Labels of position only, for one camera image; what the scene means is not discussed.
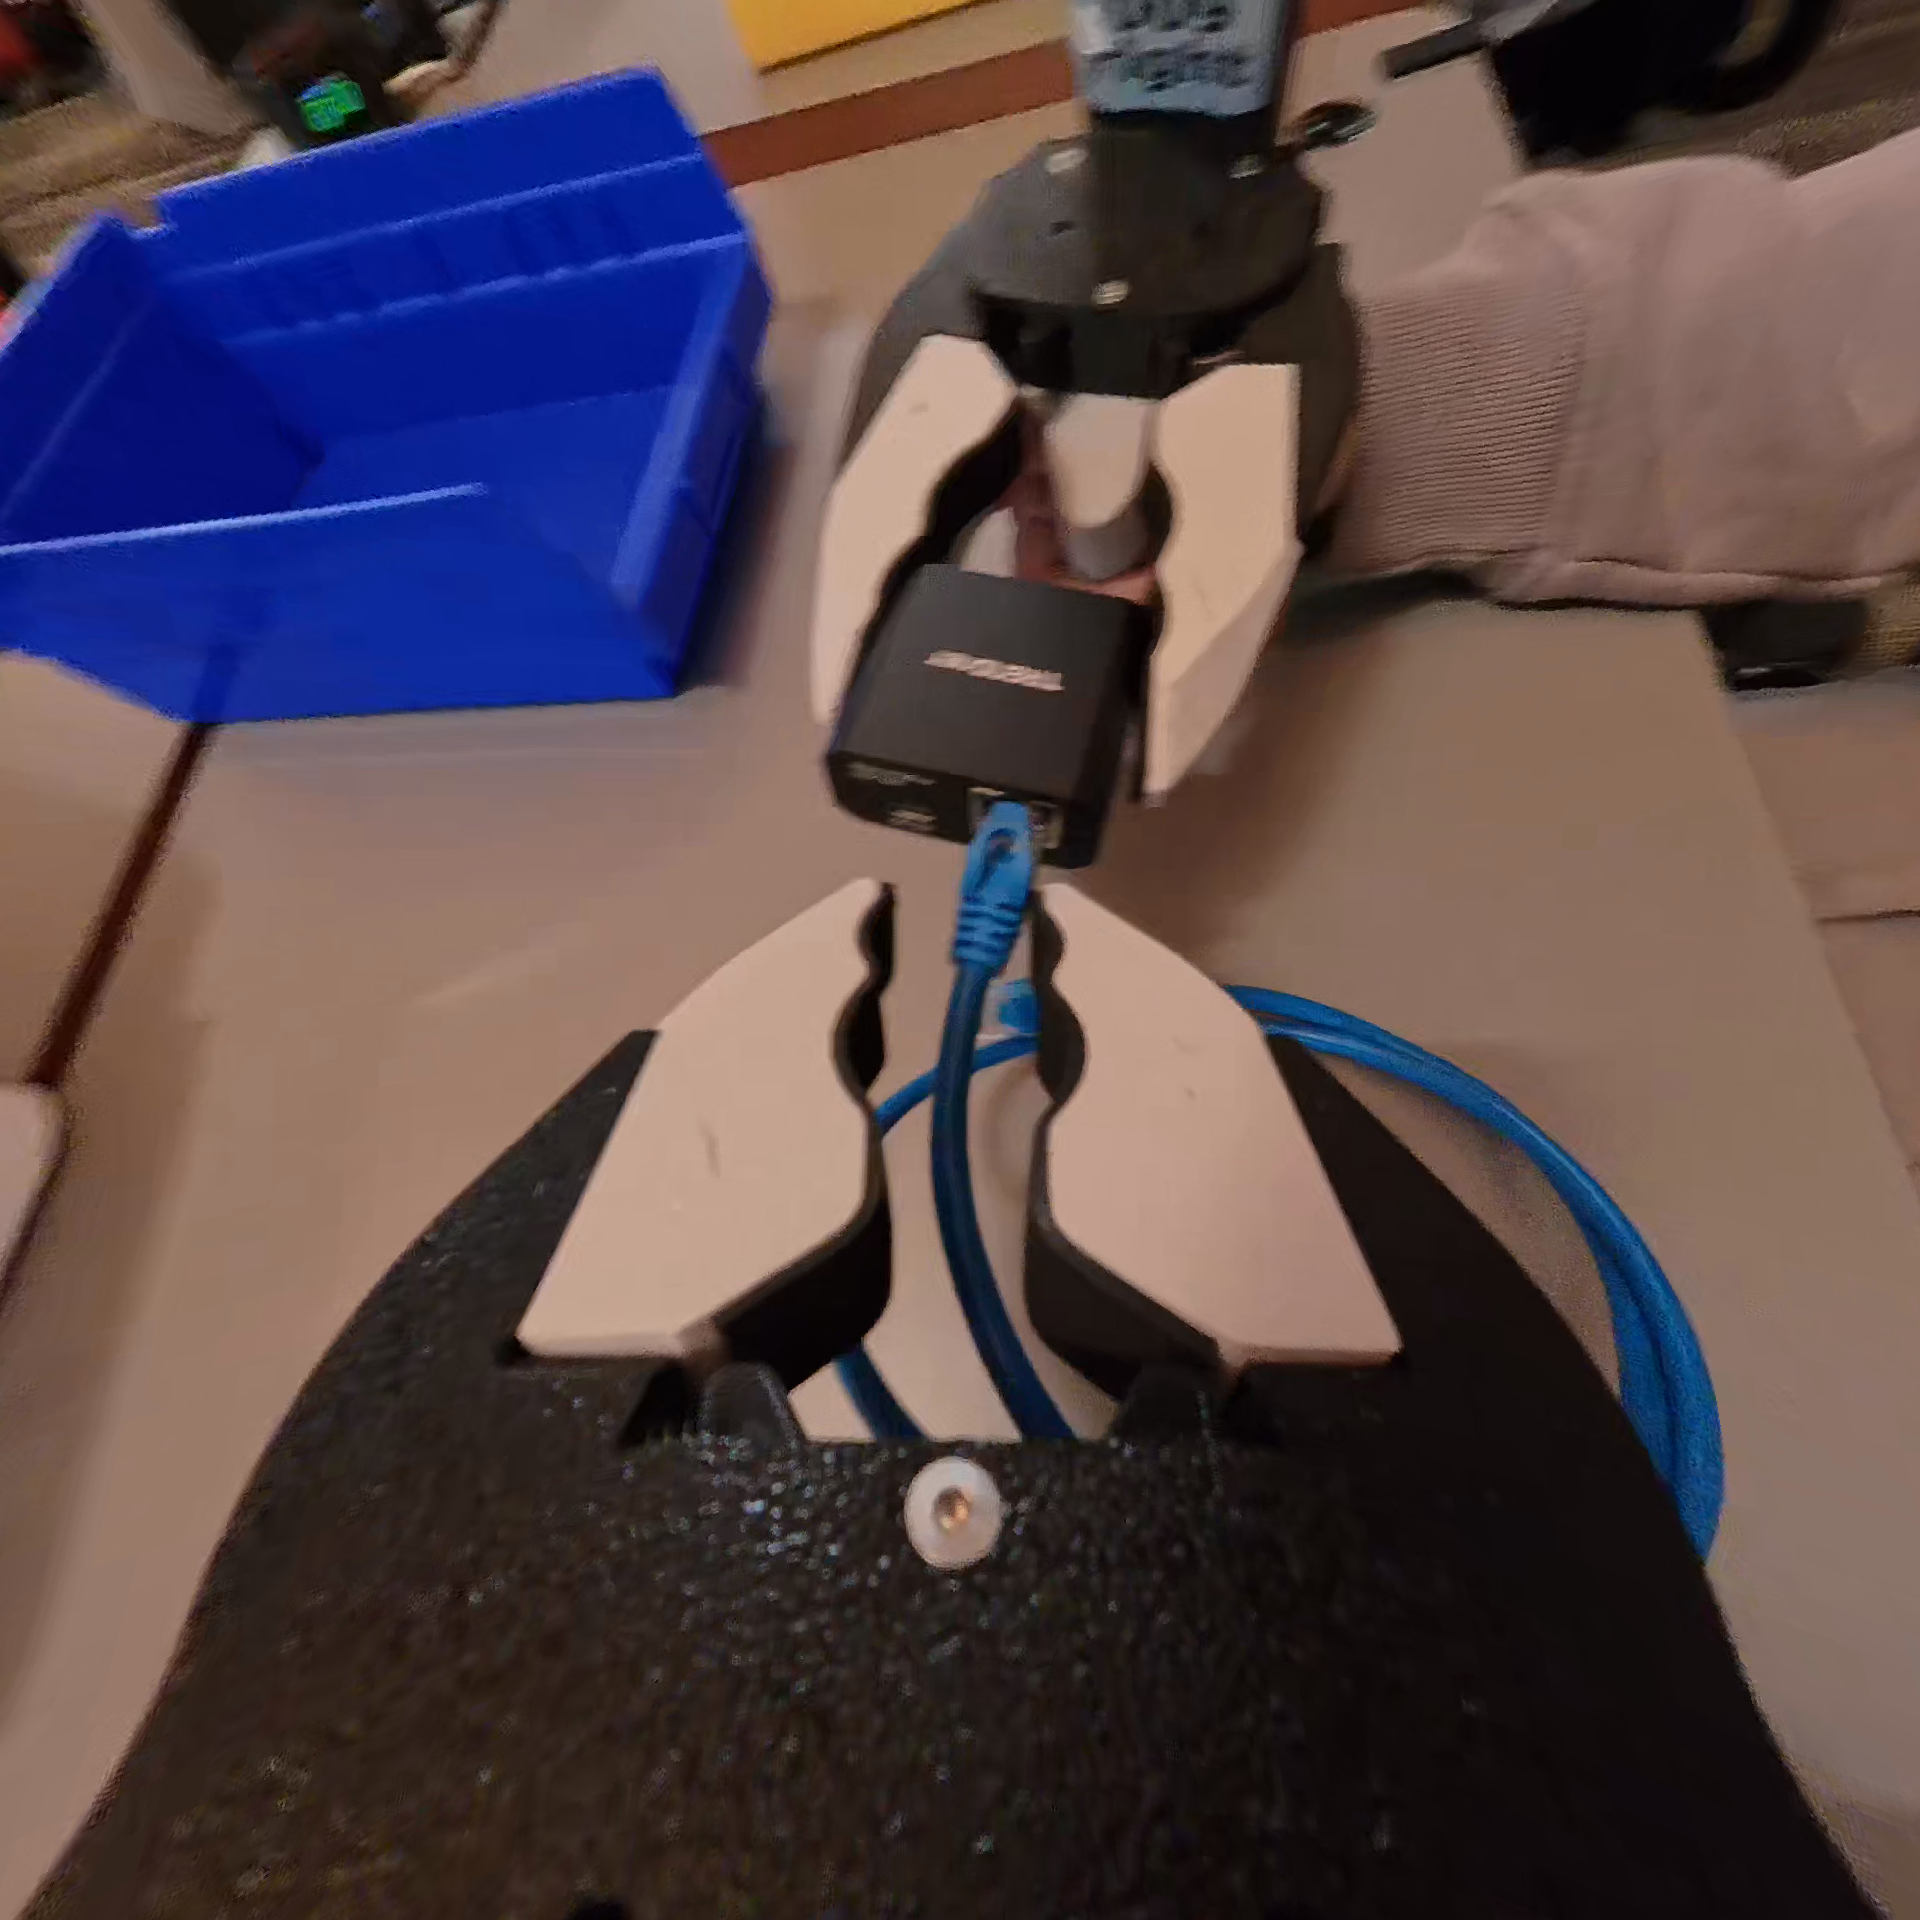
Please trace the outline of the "black network switch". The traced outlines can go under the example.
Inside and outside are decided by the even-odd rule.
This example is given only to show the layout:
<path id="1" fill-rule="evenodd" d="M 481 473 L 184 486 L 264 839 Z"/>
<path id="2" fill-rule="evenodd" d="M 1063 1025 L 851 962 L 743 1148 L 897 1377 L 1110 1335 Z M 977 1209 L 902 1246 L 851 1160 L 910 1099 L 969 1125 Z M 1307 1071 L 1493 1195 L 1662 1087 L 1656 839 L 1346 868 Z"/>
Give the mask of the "black network switch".
<path id="1" fill-rule="evenodd" d="M 963 847 L 1023 804 L 1038 855 L 1090 868 L 1141 732 L 1157 614 L 1131 596 L 917 568 L 828 733 L 851 819 Z"/>

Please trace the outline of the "person's right forearm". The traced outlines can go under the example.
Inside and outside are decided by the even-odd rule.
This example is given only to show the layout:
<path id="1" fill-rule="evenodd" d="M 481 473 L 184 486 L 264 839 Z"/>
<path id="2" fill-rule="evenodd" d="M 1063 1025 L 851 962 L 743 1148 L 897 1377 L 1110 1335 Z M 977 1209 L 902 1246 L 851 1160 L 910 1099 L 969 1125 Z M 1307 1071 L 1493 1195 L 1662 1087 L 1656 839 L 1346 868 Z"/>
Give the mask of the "person's right forearm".
<path id="1" fill-rule="evenodd" d="M 1913 132 L 1806 177 L 1525 177 L 1357 333 L 1335 573 L 1621 607 L 1915 573 Z"/>

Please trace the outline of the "yellow plastic bin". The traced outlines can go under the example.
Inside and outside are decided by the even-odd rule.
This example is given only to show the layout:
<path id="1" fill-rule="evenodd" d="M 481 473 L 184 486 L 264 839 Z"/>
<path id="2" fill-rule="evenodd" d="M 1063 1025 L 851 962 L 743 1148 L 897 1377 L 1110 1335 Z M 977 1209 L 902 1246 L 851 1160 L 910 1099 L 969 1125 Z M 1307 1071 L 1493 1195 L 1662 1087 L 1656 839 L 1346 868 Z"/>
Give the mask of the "yellow plastic bin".
<path id="1" fill-rule="evenodd" d="M 777 71 L 977 2 L 724 2 L 753 71 Z"/>

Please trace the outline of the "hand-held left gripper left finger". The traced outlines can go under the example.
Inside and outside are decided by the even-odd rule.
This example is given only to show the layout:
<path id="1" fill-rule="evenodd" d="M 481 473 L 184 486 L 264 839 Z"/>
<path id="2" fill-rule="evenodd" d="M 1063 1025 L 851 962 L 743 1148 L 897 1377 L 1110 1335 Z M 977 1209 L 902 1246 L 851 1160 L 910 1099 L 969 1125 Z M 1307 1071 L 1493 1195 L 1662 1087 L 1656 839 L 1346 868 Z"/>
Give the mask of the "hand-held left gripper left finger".
<path id="1" fill-rule="evenodd" d="M 893 887 L 851 877 L 647 1035 L 519 1316 L 527 1356 L 816 1375 L 877 1326 L 891 1211 L 868 1089 L 891 960 Z"/>

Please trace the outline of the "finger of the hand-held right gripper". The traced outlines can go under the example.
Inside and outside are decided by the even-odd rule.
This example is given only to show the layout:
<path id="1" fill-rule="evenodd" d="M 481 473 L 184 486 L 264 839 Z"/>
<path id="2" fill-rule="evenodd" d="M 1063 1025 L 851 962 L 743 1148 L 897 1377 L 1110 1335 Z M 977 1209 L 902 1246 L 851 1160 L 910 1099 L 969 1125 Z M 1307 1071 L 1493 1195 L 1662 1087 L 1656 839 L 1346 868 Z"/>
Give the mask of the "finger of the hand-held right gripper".
<path id="1" fill-rule="evenodd" d="M 902 580 L 949 554 L 1023 468 L 1023 391 L 979 339 L 924 337 L 837 471 L 805 637 L 811 707 L 838 714 Z"/>
<path id="2" fill-rule="evenodd" d="M 1241 702 L 1291 596 L 1298 536 L 1298 369 L 1218 364 L 1152 415 L 1169 521 L 1143 670 L 1141 789 L 1163 804 Z"/>

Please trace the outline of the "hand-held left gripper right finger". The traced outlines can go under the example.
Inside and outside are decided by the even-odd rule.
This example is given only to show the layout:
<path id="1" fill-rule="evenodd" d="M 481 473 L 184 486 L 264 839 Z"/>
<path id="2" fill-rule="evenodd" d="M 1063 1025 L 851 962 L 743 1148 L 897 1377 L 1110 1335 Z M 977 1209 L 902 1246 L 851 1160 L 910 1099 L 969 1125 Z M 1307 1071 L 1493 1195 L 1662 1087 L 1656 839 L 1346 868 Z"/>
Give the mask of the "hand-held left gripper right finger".
<path id="1" fill-rule="evenodd" d="M 1093 1389 L 1365 1369 L 1402 1330 L 1261 1023 L 1069 883 L 1032 904 L 1045 1112 L 1023 1296 Z"/>

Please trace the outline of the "blue plastic bin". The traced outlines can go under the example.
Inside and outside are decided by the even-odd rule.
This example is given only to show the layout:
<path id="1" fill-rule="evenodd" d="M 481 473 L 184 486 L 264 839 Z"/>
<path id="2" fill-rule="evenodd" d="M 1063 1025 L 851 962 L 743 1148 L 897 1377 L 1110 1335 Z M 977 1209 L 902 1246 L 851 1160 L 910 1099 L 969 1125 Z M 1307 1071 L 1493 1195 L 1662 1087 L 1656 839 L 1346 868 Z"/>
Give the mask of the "blue plastic bin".
<path id="1" fill-rule="evenodd" d="M 98 215 L 3 342 L 3 650 L 178 724 L 674 698 L 767 317 L 651 67 Z"/>

